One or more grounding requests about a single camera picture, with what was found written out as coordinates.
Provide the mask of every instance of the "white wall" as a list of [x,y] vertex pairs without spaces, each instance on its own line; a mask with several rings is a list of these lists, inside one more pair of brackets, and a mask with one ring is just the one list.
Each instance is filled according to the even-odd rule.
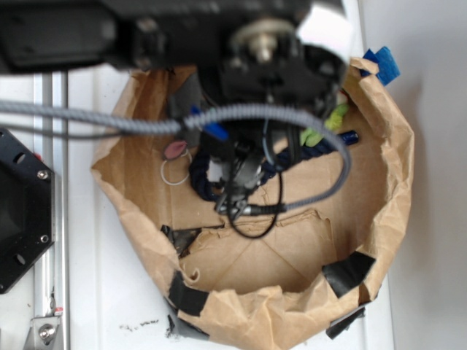
[[390,270],[398,350],[467,348],[467,1],[360,0],[367,46],[416,134],[412,214]]

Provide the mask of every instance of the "metal clamp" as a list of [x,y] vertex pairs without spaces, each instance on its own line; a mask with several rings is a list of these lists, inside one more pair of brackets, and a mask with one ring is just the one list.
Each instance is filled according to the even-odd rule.
[[63,350],[61,318],[54,316],[32,319],[23,350]]

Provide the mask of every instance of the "metal bracket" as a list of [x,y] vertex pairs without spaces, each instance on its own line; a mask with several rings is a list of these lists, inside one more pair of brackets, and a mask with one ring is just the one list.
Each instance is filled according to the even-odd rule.
[[53,172],[0,128],[0,294],[52,246]]
[[23,350],[63,350],[61,318],[54,316],[32,319]]

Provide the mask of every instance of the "black mounting plate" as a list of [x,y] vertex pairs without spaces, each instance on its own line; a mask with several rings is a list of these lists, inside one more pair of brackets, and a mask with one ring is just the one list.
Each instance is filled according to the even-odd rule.
[[0,294],[53,244],[53,172],[0,128]]

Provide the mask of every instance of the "rubber band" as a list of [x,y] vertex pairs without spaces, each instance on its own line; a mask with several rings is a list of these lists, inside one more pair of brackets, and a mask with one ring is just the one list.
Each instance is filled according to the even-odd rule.
[[[186,155],[190,159],[190,164],[191,164],[193,162],[193,157],[191,157],[191,153],[189,153],[188,149],[186,149],[185,153],[180,155],[179,158],[184,157]],[[163,174],[163,170],[164,170],[164,167],[166,166],[166,163],[167,163],[167,160],[163,161],[162,165],[161,165],[161,178],[162,178],[162,181],[164,181],[165,184],[167,184],[168,186],[178,186],[179,184],[182,184],[182,183],[184,183],[185,181],[188,180],[188,178],[190,177],[190,172],[188,172],[187,176],[185,176],[185,178],[183,180],[181,180],[181,181],[170,182],[169,180],[167,180],[166,176]]]

